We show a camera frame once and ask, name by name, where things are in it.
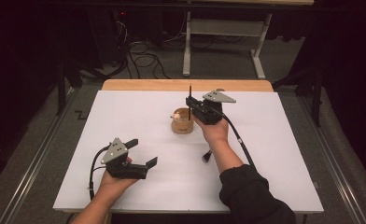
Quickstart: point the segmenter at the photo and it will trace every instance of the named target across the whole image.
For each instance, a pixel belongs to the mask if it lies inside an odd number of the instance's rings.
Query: wooden cup
[[[172,116],[172,131],[179,134],[191,133],[194,126],[194,121],[192,120],[192,114],[189,120],[189,109],[179,108],[175,110],[174,115],[175,114],[179,114],[180,119],[175,119],[174,116]]]

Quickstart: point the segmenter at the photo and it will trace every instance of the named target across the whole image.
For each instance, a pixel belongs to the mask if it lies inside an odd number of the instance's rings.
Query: black sleeve
[[[242,165],[221,173],[219,197],[240,223],[296,223],[296,217],[283,202],[268,190],[268,181],[253,167]]]

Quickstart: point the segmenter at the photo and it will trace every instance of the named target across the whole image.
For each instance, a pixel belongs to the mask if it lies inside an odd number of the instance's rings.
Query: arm
[[[104,223],[108,210],[124,191],[137,179],[113,178],[108,171],[104,172],[101,185],[92,201],[78,214],[72,223],[100,224]]]
[[[236,223],[295,223],[291,209],[273,197],[268,181],[253,167],[243,164],[228,142],[229,125],[222,119],[216,125],[204,125],[197,118],[205,141],[215,156],[222,189],[219,197],[230,208]]]
[[[216,125],[204,125],[195,117],[194,120],[203,130],[204,139],[209,144],[220,173],[244,164],[230,147],[228,141],[229,124],[227,120],[222,119]]]

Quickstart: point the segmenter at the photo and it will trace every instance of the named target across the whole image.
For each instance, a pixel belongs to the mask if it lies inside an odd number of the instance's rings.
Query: dark background
[[[366,168],[366,2],[316,1],[316,6],[348,11],[314,17],[277,13],[267,38],[282,35],[289,41],[306,36],[290,74],[323,59],[320,66],[323,86],[345,135]],[[120,52],[110,51],[113,48],[99,45],[114,44],[110,40],[112,24],[103,12],[45,11],[35,0],[0,1],[0,173],[24,135],[26,124],[55,85],[61,58],[100,67],[112,61],[109,55],[119,56]],[[180,29],[182,13],[128,12],[126,22],[155,43],[161,42],[162,30],[173,35]],[[222,17],[234,19],[235,16],[223,14]],[[90,21],[106,23],[96,30]]]

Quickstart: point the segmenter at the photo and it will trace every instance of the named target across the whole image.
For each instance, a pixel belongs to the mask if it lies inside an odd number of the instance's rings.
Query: black cable
[[[186,46],[186,40],[178,38],[178,39],[175,39],[175,40],[164,42],[163,44],[171,46],[171,47],[182,47],[182,46]]]
[[[90,184],[89,184],[91,200],[95,196],[95,193],[93,192],[93,181],[92,181],[95,163],[96,163],[96,160],[98,159],[99,155],[101,155],[102,152],[107,151],[108,148],[109,148],[109,146],[102,148],[101,150],[98,151],[98,153],[96,153],[95,157],[93,158],[93,162],[92,162],[92,166],[91,166],[91,170],[90,170]]]
[[[305,223],[306,223],[307,216],[308,216],[307,214],[304,214],[304,215],[303,215],[303,224],[305,224]]]
[[[130,69],[130,66],[128,66],[128,64],[127,64],[127,71],[128,71],[128,74],[130,75],[130,79],[133,79],[133,74],[131,73],[131,69]]]
[[[93,171],[96,171],[96,170],[99,170],[99,169],[103,169],[103,168],[106,168],[106,166],[99,166],[99,167],[96,167],[95,169],[93,169]]]
[[[133,47],[137,46],[137,45],[143,45],[143,46],[145,46],[146,48],[145,48],[144,50],[142,50],[142,51],[132,52],[132,51],[131,51],[131,49],[132,49]],[[158,77],[156,76],[155,71],[156,71],[157,67],[158,67],[158,66],[160,66],[160,68],[161,68],[161,70],[162,70],[162,75],[163,75],[165,78],[167,78],[167,79],[171,79],[170,77],[168,77],[168,76],[165,74],[165,70],[164,70],[164,68],[163,68],[163,66],[162,66],[162,63],[161,63],[160,58],[159,58],[157,55],[155,55],[155,54],[147,53],[147,51],[148,51],[148,45],[147,45],[146,43],[136,43],[136,44],[134,44],[134,45],[132,45],[132,46],[130,47],[130,50],[129,50],[130,59],[131,59],[131,61],[132,61],[132,62],[133,62],[133,64],[134,64],[134,67],[135,67],[136,73],[137,73],[137,75],[138,75],[138,78],[139,78],[139,79],[141,78],[141,75],[140,75],[140,72],[139,72],[139,68],[140,68],[140,67],[150,67],[150,66],[152,66],[153,64],[155,64],[155,65],[154,65],[154,68],[153,68],[153,71],[152,71],[154,78],[158,79]],[[140,65],[140,64],[138,64],[138,62],[137,62],[137,61],[142,60],[142,59],[144,59],[144,58],[150,58],[150,59],[152,59],[152,61],[151,61],[150,63],[148,63],[148,64],[145,64],[145,65]]]
[[[241,136],[239,136],[239,133],[236,131],[235,127],[233,126],[232,122],[227,118],[227,116],[223,113],[222,117],[229,122],[230,126],[232,127],[233,132],[235,133],[236,138],[238,139],[239,144],[241,145],[242,149],[244,150],[244,153],[246,155],[247,161],[249,162],[249,165],[253,166],[255,171],[257,171],[255,163],[253,162],[252,158],[249,155],[249,152],[247,151],[247,148],[245,146],[244,141],[242,140]]]
[[[76,213],[72,213],[69,215],[69,217],[67,218],[65,224],[69,224],[70,223],[70,220],[72,220],[72,217],[75,215]]]
[[[209,47],[211,47],[213,44],[215,43],[215,39],[213,39],[213,38],[210,38],[210,43],[209,44],[207,44],[205,47],[196,47],[196,46],[194,46],[194,44],[191,42],[190,43],[190,46],[192,47],[192,48],[194,48],[194,49],[207,49],[207,48],[209,48]]]
[[[244,40],[246,40],[246,39],[249,38],[249,36],[238,36],[236,38],[236,40],[228,40],[227,38],[236,37],[236,36],[225,35],[225,39],[222,39],[222,38],[220,38],[218,36],[215,36],[215,35],[213,35],[211,37],[217,43],[226,43],[226,44],[236,44],[236,43],[242,42],[242,41],[244,41]]]

